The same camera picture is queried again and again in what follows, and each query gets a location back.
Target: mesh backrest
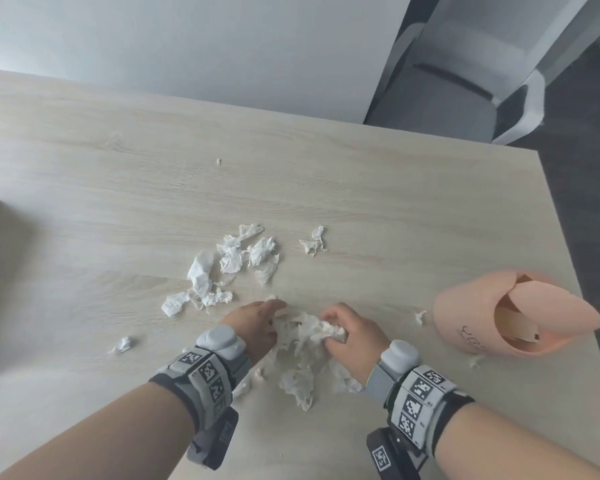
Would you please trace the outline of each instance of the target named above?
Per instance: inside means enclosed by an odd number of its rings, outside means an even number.
[[[409,53],[499,100],[524,82],[587,0],[440,0]]]

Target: wrist-mounted device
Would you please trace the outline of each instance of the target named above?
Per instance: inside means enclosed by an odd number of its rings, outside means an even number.
[[[388,428],[367,436],[367,447],[383,480],[419,480],[451,417],[473,399],[428,365],[418,350],[394,340],[380,357],[364,389],[388,411]]]
[[[219,325],[149,380],[174,393],[191,415],[196,430],[187,450],[191,461],[213,470],[222,464],[238,424],[232,391],[250,368],[244,341],[229,325]]]

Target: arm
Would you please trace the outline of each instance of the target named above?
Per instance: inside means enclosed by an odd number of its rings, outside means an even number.
[[[375,322],[343,303],[328,308],[322,318],[349,332],[346,344],[325,339],[324,345],[366,384],[390,340]],[[451,417],[434,457],[450,480],[600,480],[600,468],[477,403]]]
[[[276,343],[265,328],[281,300],[241,306],[221,323],[247,345],[252,363]],[[147,383],[96,411],[0,474],[0,480],[167,479],[195,435],[183,402]]]

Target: chair seat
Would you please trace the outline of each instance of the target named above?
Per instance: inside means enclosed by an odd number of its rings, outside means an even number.
[[[369,114],[367,124],[490,143],[496,107],[471,89],[407,66]]]

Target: gray floor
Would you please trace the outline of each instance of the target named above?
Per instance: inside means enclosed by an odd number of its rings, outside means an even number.
[[[540,154],[582,292],[600,311],[600,53],[549,85],[544,124],[513,146]]]

